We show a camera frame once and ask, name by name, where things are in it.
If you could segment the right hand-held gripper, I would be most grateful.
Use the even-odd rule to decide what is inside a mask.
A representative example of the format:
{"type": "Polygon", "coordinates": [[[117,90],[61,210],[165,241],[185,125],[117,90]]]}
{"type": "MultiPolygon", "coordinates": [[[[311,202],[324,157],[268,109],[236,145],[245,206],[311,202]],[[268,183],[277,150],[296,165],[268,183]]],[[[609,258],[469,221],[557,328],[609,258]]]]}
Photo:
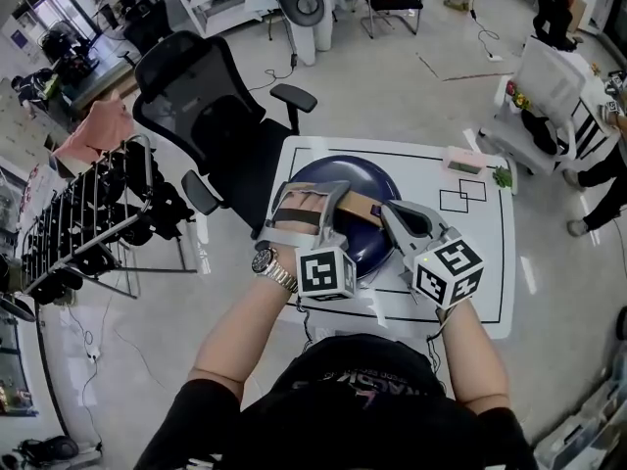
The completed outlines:
{"type": "Polygon", "coordinates": [[[381,207],[382,224],[403,257],[401,278],[440,309],[471,297],[484,271],[472,243],[436,211],[409,201],[381,207]]]}

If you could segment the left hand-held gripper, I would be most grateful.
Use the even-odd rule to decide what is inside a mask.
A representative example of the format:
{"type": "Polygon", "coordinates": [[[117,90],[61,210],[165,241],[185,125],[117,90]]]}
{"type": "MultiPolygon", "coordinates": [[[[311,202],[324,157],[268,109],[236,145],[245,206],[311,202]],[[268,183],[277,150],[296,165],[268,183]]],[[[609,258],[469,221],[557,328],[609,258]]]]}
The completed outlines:
{"type": "Polygon", "coordinates": [[[254,272],[285,286],[302,299],[332,301],[353,298],[356,265],[346,253],[347,237],[337,232],[333,225],[335,210],[349,190],[350,183],[346,180],[285,185],[275,197],[270,217],[258,236],[254,272]],[[326,197],[319,226],[273,221],[273,214],[289,191],[317,193],[326,197]],[[295,275],[280,265],[278,246],[294,250],[295,275]]]}

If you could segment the person's left hand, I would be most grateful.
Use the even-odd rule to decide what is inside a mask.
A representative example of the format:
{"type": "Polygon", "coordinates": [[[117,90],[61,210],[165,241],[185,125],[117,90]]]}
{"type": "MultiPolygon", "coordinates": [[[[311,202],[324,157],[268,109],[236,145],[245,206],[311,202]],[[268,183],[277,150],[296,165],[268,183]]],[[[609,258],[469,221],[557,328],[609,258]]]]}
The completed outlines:
{"type": "Polygon", "coordinates": [[[273,214],[273,221],[319,226],[326,202],[326,197],[321,194],[289,191],[273,214]]]}

